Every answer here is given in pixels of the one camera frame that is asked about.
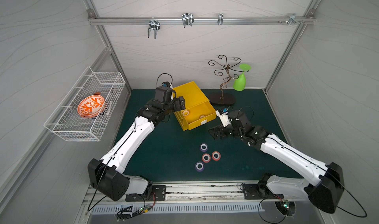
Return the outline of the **red tape roll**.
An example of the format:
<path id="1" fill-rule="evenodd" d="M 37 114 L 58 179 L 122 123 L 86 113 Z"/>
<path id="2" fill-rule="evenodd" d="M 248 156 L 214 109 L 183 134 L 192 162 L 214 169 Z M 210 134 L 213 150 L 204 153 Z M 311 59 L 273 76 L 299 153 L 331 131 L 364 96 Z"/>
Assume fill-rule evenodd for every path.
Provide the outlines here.
<path id="1" fill-rule="evenodd" d="M 220 153 L 217 152 L 217 151 L 214 151 L 214 152 L 212 153 L 212 159 L 213 159 L 214 161 L 219 161 L 219 160 L 221 159 L 221 155 L 220 155 Z"/>
<path id="2" fill-rule="evenodd" d="M 204 163 L 208 163 L 208 162 L 210 162 L 210 160 L 211 160 L 211 156 L 210 156 L 209 154 L 204 153 L 204 154 L 202 155 L 202 161 L 203 161 Z"/>

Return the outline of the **yellow plastic drawer cabinet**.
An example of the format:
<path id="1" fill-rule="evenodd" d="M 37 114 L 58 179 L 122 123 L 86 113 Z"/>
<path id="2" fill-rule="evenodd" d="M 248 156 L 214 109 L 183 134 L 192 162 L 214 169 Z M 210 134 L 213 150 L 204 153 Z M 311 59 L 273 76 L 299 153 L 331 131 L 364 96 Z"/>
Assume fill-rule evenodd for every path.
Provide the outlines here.
<path id="1" fill-rule="evenodd" d="M 189 111 L 188 116 L 182 115 L 183 110 L 174 112 L 183 131 L 192 130 L 216 118 L 216 110 L 195 82 L 192 81 L 173 89 L 177 96 L 184 97 L 185 110 Z"/>

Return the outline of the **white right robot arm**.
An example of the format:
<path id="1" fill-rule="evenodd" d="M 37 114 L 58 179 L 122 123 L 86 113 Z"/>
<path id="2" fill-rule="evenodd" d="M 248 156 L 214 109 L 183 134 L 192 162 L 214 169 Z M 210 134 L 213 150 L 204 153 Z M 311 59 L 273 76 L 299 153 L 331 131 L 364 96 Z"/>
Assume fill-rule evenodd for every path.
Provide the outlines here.
<path id="1" fill-rule="evenodd" d="M 213 139 L 233 137 L 249 147 L 278 159 L 298 174 L 300 179 L 266 174 L 259 185 L 271 194 L 307 198 L 319 210 L 333 214 L 345 190 L 342 167 L 316 160 L 282 141 L 262 126 L 251 125 L 240 110 L 227 108 L 216 111 L 221 124 L 208 130 Z"/>

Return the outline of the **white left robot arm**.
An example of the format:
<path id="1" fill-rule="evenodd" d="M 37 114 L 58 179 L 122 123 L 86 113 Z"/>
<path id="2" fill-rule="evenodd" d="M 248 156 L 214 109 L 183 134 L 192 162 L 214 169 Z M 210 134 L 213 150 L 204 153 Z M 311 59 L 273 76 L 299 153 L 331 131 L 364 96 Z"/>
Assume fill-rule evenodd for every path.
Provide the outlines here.
<path id="1" fill-rule="evenodd" d="M 156 88 L 155 97 L 138 110 L 132 125 L 100 160 L 92 159 L 87 168 L 90 184 L 113 201 L 125 194 L 149 194 L 150 182 L 140 176 L 124 174 L 141 143 L 172 112 L 185 109 L 185 99 L 171 86 Z"/>

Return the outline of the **purple tape roll upper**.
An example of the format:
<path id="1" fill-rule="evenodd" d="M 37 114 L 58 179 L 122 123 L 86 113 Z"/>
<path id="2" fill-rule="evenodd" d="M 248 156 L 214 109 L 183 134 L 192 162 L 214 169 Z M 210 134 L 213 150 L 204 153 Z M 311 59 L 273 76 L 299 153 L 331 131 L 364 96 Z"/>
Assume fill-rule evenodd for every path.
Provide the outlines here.
<path id="1" fill-rule="evenodd" d="M 201 144 L 200 145 L 200 150 L 202 152 L 207 152 L 208 151 L 208 145 L 207 144 Z"/>

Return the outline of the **purple tape roll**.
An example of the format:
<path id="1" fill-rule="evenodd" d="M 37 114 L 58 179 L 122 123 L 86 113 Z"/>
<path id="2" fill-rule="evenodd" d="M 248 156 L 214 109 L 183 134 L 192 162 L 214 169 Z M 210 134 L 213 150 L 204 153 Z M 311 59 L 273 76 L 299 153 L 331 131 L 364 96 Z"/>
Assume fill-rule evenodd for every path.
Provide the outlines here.
<path id="1" fill-rule="evenodd" d="M 200 145 L 200 150 L 202 152 L 207 152 L 208 151 L 208 145 L 207 144 L 201 144 Z"/>
<path id="2" fill-rule="evenodd" d="M 198 171 L 198 172 L 202 172 L 203 170 L 204 170 L 204 163 L 203 162 L 197 162 L 196 164 L 195 164 L 195 169 L 196 169 L 196 171 Z"/>

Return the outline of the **bronze scrollwork cup stand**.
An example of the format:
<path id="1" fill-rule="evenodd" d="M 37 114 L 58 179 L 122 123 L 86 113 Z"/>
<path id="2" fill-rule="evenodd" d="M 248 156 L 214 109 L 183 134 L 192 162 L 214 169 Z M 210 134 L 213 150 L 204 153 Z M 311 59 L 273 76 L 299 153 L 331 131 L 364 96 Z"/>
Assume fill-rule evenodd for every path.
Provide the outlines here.
<path id="1" fill-rule="evenodd" d="M 214 74 L 218 77 L 223 77 L 223 83 L 219 86 L 220 93 L 212 93 L 209 95 L 208 99 L 211 104 L 214 105 L 233 105 L 236 103 L 235 96 L 224 92 L 227 89 L 227 84 L 230 83 L 232 80 L 236 80 L 239 78 L 237 74 L 231 75 L 230 71 L 232 72 L 241 72 L 239 70 L 235 70 L 234 67 L 239 65 L 242 60 L 238 57 L 233 58 L 233 63 L 230 64 L 228 62 L 228 57 L 225 55 L 218 55 L 219 60 L 225 60 L 225 64 L 222 65 L 219 62 L 215 60 L 210 60 L 208 62 L 209 66 L 220 66 L 221 69 L 214 70 Z"/>

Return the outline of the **green plastic wine glass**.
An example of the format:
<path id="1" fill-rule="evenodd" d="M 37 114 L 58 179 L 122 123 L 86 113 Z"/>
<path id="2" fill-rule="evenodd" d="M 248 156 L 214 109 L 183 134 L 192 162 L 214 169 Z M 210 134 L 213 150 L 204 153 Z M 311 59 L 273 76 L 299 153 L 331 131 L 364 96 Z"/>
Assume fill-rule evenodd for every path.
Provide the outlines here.
<path id="1" fill-rule="evenodd" d="M 238 76 L 238 79 L 235 80 L 233 88 L 236 91 L 243 91 L 246 86 L 246 76 L 245 73 L 251 69 L 251 66 L 248 64 L 240 64 L 239 68 L 242 70 L 242 74 Z"/>

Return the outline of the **metal double hook left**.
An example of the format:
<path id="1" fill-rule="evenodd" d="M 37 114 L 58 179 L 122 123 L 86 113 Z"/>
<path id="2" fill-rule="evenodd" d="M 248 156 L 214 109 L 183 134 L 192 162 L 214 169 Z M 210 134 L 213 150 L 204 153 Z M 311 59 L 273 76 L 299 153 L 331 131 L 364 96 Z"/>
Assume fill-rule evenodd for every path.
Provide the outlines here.
<path id="1" fill-rule="evenodd" d="M 148 27 L 148 38 L 150 38 L 152 32 L 154 32 L 154 39 L 157 38 L 158 31 L 160 30 L 160 22 L 152 19 L 149 21 L 149 27 Z"/>

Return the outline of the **metal double hook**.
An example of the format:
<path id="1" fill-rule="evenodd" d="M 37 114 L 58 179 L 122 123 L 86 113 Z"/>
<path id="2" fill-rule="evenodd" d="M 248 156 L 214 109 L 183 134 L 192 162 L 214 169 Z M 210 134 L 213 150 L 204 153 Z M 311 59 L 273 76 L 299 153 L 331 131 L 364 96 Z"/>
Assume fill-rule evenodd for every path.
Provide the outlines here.
<path id="1" fill-rule="evenodd" d="M 182 23 L 183 27 L 186 28 L 186 26 L 192 26 L 194 23 L 193 14 L 191 13 L 185 13 L 182 15 Z"/>
<path id="2" fill-rule="evenodd" d="M 152 19 L 149 21 L 149 27 L 148 27 L 148 38 L 150 38 L 152 32 L 154 32 L 154 39 L 157 38 L 158 31 L 160 30 L 160 22 Z"/>

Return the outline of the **metal double hook centre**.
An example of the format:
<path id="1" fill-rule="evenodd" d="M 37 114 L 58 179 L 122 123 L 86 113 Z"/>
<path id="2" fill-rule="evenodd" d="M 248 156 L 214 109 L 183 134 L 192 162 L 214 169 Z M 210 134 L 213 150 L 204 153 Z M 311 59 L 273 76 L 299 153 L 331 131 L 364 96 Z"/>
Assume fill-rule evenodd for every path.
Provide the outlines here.
<path id="1" fill-rule="evenodd" d="M 185 13 L 182 15 L 182 23 L 183 27 L 186 28 L 186 26 L 192 26 L 194 23 L 193 14 L 191 13 Z"/>

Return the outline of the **orange patterned bowl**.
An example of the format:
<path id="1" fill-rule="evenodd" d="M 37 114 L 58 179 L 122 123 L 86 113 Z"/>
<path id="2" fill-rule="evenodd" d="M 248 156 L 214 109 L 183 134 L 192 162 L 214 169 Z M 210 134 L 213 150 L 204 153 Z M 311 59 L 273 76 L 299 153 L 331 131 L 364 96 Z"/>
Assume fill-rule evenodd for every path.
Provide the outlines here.
<path id="1" fill-rule="evenodd" d="M 83 99 L 78 107 L 77 113 L 83 118 L 94 118 L 102 113 L 105 108 L 105 98 L 99 94 L 94 94 Z"/>

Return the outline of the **metal single hook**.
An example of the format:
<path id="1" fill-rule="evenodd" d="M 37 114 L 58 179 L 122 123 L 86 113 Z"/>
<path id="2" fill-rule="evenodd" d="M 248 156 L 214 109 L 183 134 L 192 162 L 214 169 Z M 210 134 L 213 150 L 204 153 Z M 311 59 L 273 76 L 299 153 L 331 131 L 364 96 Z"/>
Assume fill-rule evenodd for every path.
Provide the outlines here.
<path id="1" fill-rule="evenodd" d="M 222 25 L 223 24 L 223 17 L 224 17 L 224 14 L 220 13 L 218 15 L 218 25 Z"/>

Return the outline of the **metal hook right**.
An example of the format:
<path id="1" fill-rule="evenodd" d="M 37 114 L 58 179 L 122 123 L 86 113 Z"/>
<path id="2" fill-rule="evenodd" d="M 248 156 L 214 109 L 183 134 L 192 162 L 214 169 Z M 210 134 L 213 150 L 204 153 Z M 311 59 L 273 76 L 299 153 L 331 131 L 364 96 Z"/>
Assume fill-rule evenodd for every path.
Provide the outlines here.
<path id="1" fill-rule="evenodd" d="M 286 24 L 286 25 L 301 25 L 304 24 L 305 22 L 302 20 L 297 20 L 296 19 L 296 14 L 292 14 L 287 20 L 285 21 L 278 21 L 280 24 Z"/>

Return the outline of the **aluminium horizontal rail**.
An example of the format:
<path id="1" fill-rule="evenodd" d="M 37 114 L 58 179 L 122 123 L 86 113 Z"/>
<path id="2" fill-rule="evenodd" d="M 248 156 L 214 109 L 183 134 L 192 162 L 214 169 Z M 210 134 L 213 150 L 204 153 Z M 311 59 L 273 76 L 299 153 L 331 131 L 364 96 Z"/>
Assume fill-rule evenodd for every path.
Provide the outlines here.
<path id="1" fill-rule="evenodd" d="M 218 25 L 218 16 L 213 17 L 197 17 L 194 16 L 195 25 Z M 222 25 L 270 25 L 278 24 L 278 21 L 285 21 L 289 16 L 285 17 L 223 17 Z M 91 25 L 143 25 L 148 26 L 149 21 L 155 19 L 160 22 L 160 25 L 183 25 L 181 17 L 98 17 L 89 19 Z M 302 20 L 304 24 L 313 24 L 316 18 L 296 17 L 297 20 Z"/>

